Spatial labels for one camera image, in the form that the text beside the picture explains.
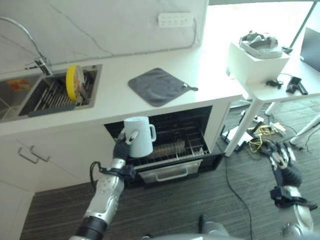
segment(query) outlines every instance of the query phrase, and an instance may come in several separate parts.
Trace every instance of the laptop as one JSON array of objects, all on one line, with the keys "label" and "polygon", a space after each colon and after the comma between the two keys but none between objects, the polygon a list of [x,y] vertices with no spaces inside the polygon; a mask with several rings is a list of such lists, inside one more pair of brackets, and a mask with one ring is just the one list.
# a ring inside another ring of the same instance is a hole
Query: laptop
[{"label": "laptop", "polygon": [[300,59],[320,72],[320,32],[305,28]]}]

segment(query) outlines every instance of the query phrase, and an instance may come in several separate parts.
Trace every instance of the cup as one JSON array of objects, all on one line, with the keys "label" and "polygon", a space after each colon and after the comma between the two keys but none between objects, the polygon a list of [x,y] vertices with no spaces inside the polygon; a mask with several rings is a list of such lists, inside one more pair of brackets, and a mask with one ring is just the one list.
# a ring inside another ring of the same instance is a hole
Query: cup
[{"label": "cup", "polygon": [[153,142],[157,139],[156,128],[149,123],[147,116],[129,117],[123,121],[125,137],[129,138],[134,131],[138,136],[130,147],[130,156],[142,158],[151,154],[154,150]]}]

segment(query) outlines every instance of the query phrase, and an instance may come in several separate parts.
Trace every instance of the sink faucet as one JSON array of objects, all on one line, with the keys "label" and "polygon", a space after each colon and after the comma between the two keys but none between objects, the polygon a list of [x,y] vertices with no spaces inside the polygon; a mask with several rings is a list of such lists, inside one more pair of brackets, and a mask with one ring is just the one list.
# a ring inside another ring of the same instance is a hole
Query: sink faucet
[{"label": "sink faucet", "polygon": [[34,38],[30,35],[30,33],[28,32],[28,30],[22,26],[19,22],[13,20],[10,17],[7,16],[1,16],[0,15],[0,20],[4,20],[8,23],[14,24],[17,27],[19,27],[30,39],[30,41],[32,42],[32,44],[34,45],[36,51],[38,52],[38,54],[40,55],[40,57],[35,58],[32,62],[27,63],[26,65],[32,64],[32,63],[36,63],[37,66],[41,69],[41,71],[46,75],[46,76],[52,76],[52,70],[51,70],[51,64],[49,59],[47,59],[43,52],[41,51],[41,49],[38,47],[38,45],[36,44]]}]

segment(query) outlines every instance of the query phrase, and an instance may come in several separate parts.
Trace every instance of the robot finger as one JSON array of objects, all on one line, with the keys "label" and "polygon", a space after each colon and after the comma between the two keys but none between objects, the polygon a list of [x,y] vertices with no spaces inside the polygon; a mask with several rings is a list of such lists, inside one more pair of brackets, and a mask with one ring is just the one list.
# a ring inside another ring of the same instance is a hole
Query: robot finger
[{"label": "robot finger", "polygon": [[117,137],[117,139],[116,139],[116,142],[117,142],[117,143],[118,143],[118,142],[121,142],[121,141],[123,141],[125,138],[126,138],[126,134],[125,134],[125,129],[123,128],[123,129],[121,130],[121,132],[119,133],[119,135],[118,135],[118,137]]},{"label": "robot finger", "polygon": [[131,145],[133,141],[138,137],[139,132],[137,130],[133,131],[130,135],[130,137],[127,138],[125,141],[126,144]]}]

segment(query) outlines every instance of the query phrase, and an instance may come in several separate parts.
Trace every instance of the kitchen sink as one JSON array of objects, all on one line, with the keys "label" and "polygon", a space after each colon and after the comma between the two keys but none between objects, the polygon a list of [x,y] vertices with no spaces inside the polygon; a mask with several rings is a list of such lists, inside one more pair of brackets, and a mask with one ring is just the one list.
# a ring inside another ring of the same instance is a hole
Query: kitchen sink
[{"label": "kitchen sink", "polygon": [[32,118],[65,111],[92,108],[102,65],[82,67],[84,84],[76,101],[72,101],[66,90],[66,70],[54,72],[53,76],[43,74],[20,76],[27,89],[14,91],[8,84],[11,79],[0,81],[0,123]]}]

